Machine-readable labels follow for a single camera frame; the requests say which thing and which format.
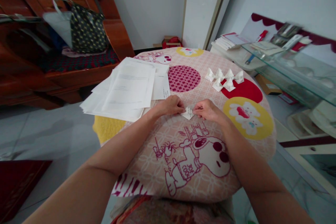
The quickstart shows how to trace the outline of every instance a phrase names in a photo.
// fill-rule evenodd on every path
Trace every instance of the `red mat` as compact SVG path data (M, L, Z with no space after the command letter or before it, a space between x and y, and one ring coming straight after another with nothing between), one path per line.
M14 218L52 161L0 162L0 223Z

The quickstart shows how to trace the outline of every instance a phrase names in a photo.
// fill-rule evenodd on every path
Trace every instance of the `tiled floor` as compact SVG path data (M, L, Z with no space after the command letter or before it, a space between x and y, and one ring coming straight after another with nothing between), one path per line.
M0 109L0 155L14 152L16 160L53 160L44 176L10 224L22 223L55 189L100 147L92 130L94 117L82 113L79 104L45 111L20 107ZM335 202L316 193L277 151L269 162L285 186L309 212L316 223L336 223ZM111 196L103 224L110 223L109 212L116 198ZM237 223L255 220L243 189L233 197Z

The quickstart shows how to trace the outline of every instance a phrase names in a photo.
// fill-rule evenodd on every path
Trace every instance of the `white plastic bag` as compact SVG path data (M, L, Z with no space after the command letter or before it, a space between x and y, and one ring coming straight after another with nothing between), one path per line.
M52 0L56 12L46 12L43 19L58 33L58 35L72 48L70 18L71 11L61 12L56 4L57 0Z

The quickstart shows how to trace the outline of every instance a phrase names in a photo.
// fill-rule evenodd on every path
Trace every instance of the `chair cushion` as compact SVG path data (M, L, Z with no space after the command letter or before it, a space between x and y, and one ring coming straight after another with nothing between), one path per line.
M68 72L74 70L83 70L96 67L103 67L109 64L120 62L112 47L104 53L70 58L56 51L51 51L46 57L43 57L37 64L42 71L47 72Z

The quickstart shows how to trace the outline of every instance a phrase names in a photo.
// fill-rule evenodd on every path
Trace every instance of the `person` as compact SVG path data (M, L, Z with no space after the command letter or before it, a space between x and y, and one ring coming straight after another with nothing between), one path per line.
M79 167L24 223L101 223L118 176L127 168L163 115L185 112L176 96L154 106L119 132ZM286 190L266 161L210 100L193 110L199 118L216 122L227 145L230 162L246 191L259 223L314 223ZM232 223L218 204L198 204L134 197L113 223Z

